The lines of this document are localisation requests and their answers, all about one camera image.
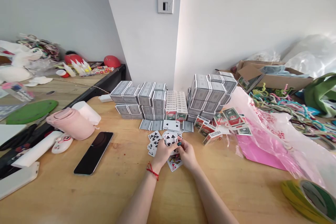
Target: pink bottle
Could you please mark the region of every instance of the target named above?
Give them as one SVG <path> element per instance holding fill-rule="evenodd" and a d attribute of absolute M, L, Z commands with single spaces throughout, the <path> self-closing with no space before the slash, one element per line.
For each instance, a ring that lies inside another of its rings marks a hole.
<path fill-rule="evenodd" d="M 48 116 L 46 121 L 77 140 L 88 138 L 95 130 L 92 123 L 85 119 L 76 109 L 69 107 Z"/>

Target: wall switch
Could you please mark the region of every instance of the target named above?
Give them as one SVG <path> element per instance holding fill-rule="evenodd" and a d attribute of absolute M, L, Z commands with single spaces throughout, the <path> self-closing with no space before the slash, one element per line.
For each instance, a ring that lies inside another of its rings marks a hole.
<path fill-rule="evenodd" d="M 157 0 L 157 12 L 173 14 L 174 0 Z"/>

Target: green cutting mat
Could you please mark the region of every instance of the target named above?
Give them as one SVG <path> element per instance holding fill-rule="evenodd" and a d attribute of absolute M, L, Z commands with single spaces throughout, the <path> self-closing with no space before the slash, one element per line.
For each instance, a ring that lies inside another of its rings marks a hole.
<path fill-rule="evenodd" d="M 27 124 L 51 112 L 58 102 L 55 100 L 44 100 L 27 104 L 14 111 L 7 117 L 6 124 Z"/>

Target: smartphone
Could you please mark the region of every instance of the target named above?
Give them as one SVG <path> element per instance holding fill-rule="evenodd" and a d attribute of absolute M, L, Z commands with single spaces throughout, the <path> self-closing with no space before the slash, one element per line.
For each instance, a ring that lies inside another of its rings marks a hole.
<path fill-rule="evenodd" d="M 91 175 L 113 137 L 112 132 L 99 132 L 75 170 L 76 175 Z"/>

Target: red string bracelet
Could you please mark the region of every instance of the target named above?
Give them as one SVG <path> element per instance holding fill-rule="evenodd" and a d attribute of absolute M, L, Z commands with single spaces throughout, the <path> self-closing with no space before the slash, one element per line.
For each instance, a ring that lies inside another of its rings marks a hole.
<path fill-rule="evenodd" d="M 149 163 L 147 164 L 147 169 L 146 169 L 146 170 L 147 170 L 147 171 L 150 171 L 151 173 L 153 173 L 153 174 L 155 175 L 155 177 L 156 177 L 156 180 L 159 181 L 159 175 L 153 171 L 151 162 L 149 162 Z"/>

